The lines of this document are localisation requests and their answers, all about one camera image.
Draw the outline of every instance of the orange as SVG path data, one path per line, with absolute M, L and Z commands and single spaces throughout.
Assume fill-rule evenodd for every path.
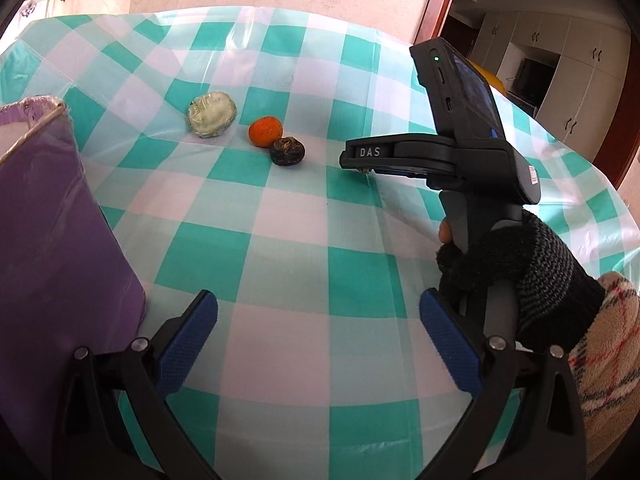
M 249 126 L 249 140 L 260 148 L 268 148 L 282 137 L 282 123 L 279 118 L 260 118 Z

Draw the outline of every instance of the yellow object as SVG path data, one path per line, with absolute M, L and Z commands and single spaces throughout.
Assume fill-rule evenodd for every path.
M 474 68 L 476 70 L 478 70 L 479 73 L 482 74 L 482 76 L 486 79 L 486 81 L 489 83 L 489 85 L 491 85 L 498 92 L 500 92 L 502 95 L 507 97 L 507 91 L 504 89 L 504 85 L 502 84 L 502 81 L 500 81 L 491 72 L 487 72 L 487 70 L 485 70 L 484 68 L 481 68 L 478 65 L 476 65 L 473 61 L 469 61 L 469 63 L 471 63 L 474 66 Z

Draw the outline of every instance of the table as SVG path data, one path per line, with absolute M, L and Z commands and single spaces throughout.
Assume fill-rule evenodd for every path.
M 184 113 L 227 92 L 238 118 L 200 139 Z M 141 335 L 201 288 L 220 318 L 168 399 L 227 480 L 414 478 L 457 423 L 458 392 L 417 319 L 437 286 L 436 192 L 341 170 L 344 141 L 434 133 L 408 45 L 282 9 L 211 7 L 63 16 L 30 25 L 0 57 L 0 102 L 67 102 L 94 197 L 145 285 Z M 494 92 L 509 141 L 536 167 L 530 209 L 590 274 L 640 282 L 640 234 L 606 178 Z M 279 117 L 306 147 L 281 168 L 248 125 Z M 495 460 L 513 397 L 483 459 Z M 121 409 L 143 459 L 155 464 Z

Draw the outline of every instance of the white cabinet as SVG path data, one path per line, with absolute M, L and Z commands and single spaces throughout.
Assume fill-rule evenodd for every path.
M 488 12 L 470 59 L 509 88 L 523 59 L 536 59 L 541 50 L 560 54 L 536 120 L 593 160 L 618 107 L 630 43 L 629 31 L 580 18 Z
M 630 47 L 629 31 L 603 25 L 600 29 L 600 46 L 595 56 L 596 68 L 624 80 Z
M 542 14 L 539 12 L 521 12 L 511 41 L 520 46 L 533 46 L 541 20 Z
M 568 16 L 560 14 L 521 12 L 511 42 L 561 54 L 569 30 L 569 20 Z
M 571 18 L 562 55 L 595 66 L 601 30 L 599 23 Z
M 618 107 L 623 82 L 602 70 L 593 69 L 589 87 L 564 143 L 593 161 L 602 145 Z
M 469 56 L 469 59 L 476 65 L 482 66 L 482 63 L 484 63 L 484 58 L 489 52 L 491 43 L 494 40 L 495 29 L 498 27 L 499 20 L 500 12 L 488 12 L 485 14 L 482 27 L 474 44 L 474 49 L 471 52 L 471 56 Z
M 569 17 L 561 14 L 543 14 L 540 27 L 534 37 L 533 46 L 562 54 L 564 41 L 569 31 Z
M 503 12 L 500 15 L 500 20 L 498 20 L 498 25 L 495 28 L 494 40 L 491 42 L 489 51 L 484 58 L 484 63 L 482 63 L 482 68 L 488 72 L 492 74 L 498 73 L 517 20 L 517 12 Z
M 536 120 L 558 140 L 564 140 L 584 97 L 593 67 L 561 56 L 558 67 L 536 115 Z

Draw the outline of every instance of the metal screw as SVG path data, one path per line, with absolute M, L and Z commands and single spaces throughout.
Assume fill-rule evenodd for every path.
M 74 357 L 78 359 L 78 361 L 81 361 L 88 355 L 89 355 L 89 351 L 84 346 L 81 346 L 80 348 L 76 348 L 76 351 L 74 352 Z
M 494 350 L 504 350 L 507 348 L 507 342 L 499 335 L 493 335 L 489 338 L 489 346 Z
M 564 356 L 564 350 L 562 350 L 562 347 L 558 345 L 551 345 L 549 352 L 553 357 L 557 357 L 558 359 Z
M 131 343 L 131 349 L 134 352 L 142 352 L 143 350 L 146 350 L 146 347 L 148 346 L 149 339 L 147 339 L 146 337 L 138 337 Z

